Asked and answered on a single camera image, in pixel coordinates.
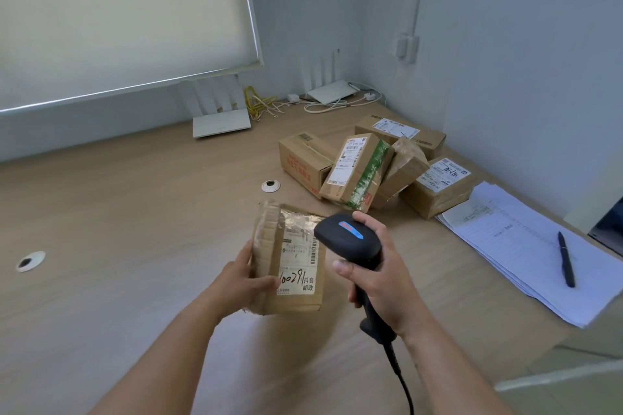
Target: finger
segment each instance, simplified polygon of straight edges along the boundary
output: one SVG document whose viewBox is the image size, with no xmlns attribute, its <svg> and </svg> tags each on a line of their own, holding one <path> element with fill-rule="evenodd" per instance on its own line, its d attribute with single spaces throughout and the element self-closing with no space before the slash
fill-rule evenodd
<svg viewBox="0 0 623 415">
<path fill-rule="evenodd" d="M 357 291 L 355 290 L 352 282 L 348 285 L 348 301 L 350 303 L 354 303 L 355 309 L 361 309 L 361 302 L 357 300 Z"/>
<path fill-rule="evenodd" d="M 235 263 L 238 265 L 241 265 L 241 264 L 247 265 L 251 259 L 252 248 L 253 248 L 253 240 L 250 239 L 244 244 L 244 246 L 240 250 L 240 253 L 238 253 Z"/>
<path fill-rule="evenodd" d="M 389 235 L 389 231 L 387 231 L 387 227 L 376 218 L 372 218 L 370 215 L 356 210 L 353 212 L 353 219 L 359 223 L 363 223 L 370 230 L 373 230 L 381 240 L 381 245 L 384 247 L 394 247 L 394 242 Z"/>
<path fill-rule="evenodd" d="M 367 291 L 373 285 L 374 271 L 364 269 L 352 262 L 342 261 L 341 259 L 333 261 L 333 270 L 339 276 L 359 285 L 364 291 Z"/>
<path fill-rule="evenodd" d="M 263 278 L 251 279 L 251 287 L 257 292 L 275 291 L 279 287 L 279 278 L 276 276 L 264 276 Z"/>
</svg>

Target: package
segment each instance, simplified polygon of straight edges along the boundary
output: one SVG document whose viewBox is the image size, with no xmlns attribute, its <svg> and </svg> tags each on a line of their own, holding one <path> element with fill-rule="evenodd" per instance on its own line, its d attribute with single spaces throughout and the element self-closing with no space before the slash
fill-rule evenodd
<svg viewBox="0 0 623 415">
<path fill-rule="evenodd" d="M 422 149 L 406 136 L 394 143 L 394 158 L 389 164 L 385 177 L 381 182 L 372 208 L 381 208 L 405 187 L 412 184 L 420 175 L 429 169 L 429 163 Z"/>
<path fill-rule="evenodd" d="M 466 201 L 481 182 L 453 156 L 443 155 L 430 161 L 431 168 L 400 192 L 400 197 L 424 219 Z"/>
<path fill-rule="evenodd" d="M 367 212 L 393 155 L 394 149 L 372 133 L 349 136 L 320 195 Z"/>
<path fill-rule="evenodd" d="M 301 132 L 279 141 L 281 167 L 320 198 L 320 188 L 338 157 L 338 151 L 316 135 Z"/>
<path fill-rule="evenodd" d="M 266 201 L 253 229 L 252 276 L 277 276 L 276 293 L 255 296 L 249 310 L 259 315 L 312 312 L 322 306 L 326 247 L 313 235 L 323 216 Z"/>
<path fill-rule="evenodd" d="M 422 148 L 428 160 L 438 157 L 446 142 L 445 133 L 424 127 L 416 127 L 411 124 L 405 125 L 391 119 L 379 117 L 378 115 L 364 117 L 354 126 L 354 132 L 356 135 L 374 133 L 390 145 L 393 145 L 401 136 L 406 136 Z"/>
</svg>

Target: green tape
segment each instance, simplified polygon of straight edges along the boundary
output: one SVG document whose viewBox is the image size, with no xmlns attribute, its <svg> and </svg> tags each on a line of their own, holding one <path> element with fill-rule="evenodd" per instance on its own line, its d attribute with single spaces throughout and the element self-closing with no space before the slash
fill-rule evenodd
<svg viewBox="0 0 623 415">
<path fill-rule="evenodd" d="M 354 188 L 353 193 L 351 194 L 351 198 L 346 203 L 346 206 L 357 210 L 361 203 L 363 202 L 363 198 L 366 196 L 366 192 L 370 188 L 370 184 L 372 183 L 372 179 L 374 179 L 374 175 L 381 168 L 383 164 L 383 160 L 385 159 L 385 154 L 389 150 L 389 143 L 380 140 L 374 149 L 374 153 L 366 166 L 366 169 L 363 171 L 359 182 Z"/>
</svg>

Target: black handheld scanner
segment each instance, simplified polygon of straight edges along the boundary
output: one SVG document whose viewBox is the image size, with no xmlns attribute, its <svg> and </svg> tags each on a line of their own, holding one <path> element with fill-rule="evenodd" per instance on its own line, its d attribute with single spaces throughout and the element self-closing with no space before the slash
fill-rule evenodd
<svg viewBox="0 0 623 415">
<path fill-rule="evenodd" d="M 351 214 L 339 213 L 325 218 L 316 225 L 314 236 L 338 256 L 365 269 L 376 270 L 381 264 L 381 241 L 374 231 L 355 221 Z M 366 310 L 360 328 L 378 343 L 390 344 L 396 334 L 376 313 L 368 294 L 359 286 L 356 292 L 357 300 Z"/>
</svg>

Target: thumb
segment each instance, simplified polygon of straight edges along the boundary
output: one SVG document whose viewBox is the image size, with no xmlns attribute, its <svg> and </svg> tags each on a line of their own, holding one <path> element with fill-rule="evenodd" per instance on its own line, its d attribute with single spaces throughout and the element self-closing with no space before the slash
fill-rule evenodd
<svg viewBox="0 0 623 415">
<path fill-rule="evenodd" d="M 361 287 L 364 291 L 367 291 L 372 287 L 372 281 L 374 278 L 374 271 L 364 269 L 361 266 L 357 266 L 352 262 L 343 261 L 338 259 L 333 261 L 333 270 L 343 278 L 347 278 L 355 285 Z"/>
<path fill-rule="evenodd" d="M 251 288 L 257 292 L 274 291 L 279 287 L 279 278 L 276 276 L 264 276 L 262 278 L 250 279 Z"/>
</svg>

